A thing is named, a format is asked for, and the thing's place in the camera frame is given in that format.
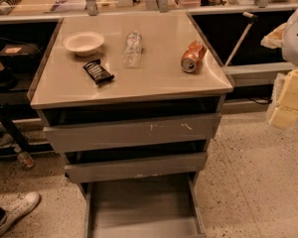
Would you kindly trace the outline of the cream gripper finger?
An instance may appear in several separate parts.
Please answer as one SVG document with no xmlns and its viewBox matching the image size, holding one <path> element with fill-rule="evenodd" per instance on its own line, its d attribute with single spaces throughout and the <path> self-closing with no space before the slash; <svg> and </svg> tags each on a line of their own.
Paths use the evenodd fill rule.
<svg viewBox="0 0 298 238">
<path fill-rule="evenodd" d="M 268 124 L 280 129 L 291 127 L 298 119 L 298 68 L 277 74 L 271 98 Z"/>
</svg>

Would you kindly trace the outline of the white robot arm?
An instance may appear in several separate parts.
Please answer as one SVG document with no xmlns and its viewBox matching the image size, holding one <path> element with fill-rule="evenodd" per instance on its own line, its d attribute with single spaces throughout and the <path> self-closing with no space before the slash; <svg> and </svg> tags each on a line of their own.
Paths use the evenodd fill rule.
<svg viewBox="0 0 298 238">
<path fill-rule="evenodd" d="M 280 48 L 282 57 L 295 65 L 287 74 L 277 74 L 272 102 L 267 110 L 268 124 L 286 129 L 298 119 L 298 8 L 286 23 L 266 35 L 260 44 L 270 49 Z"/>
</svg>

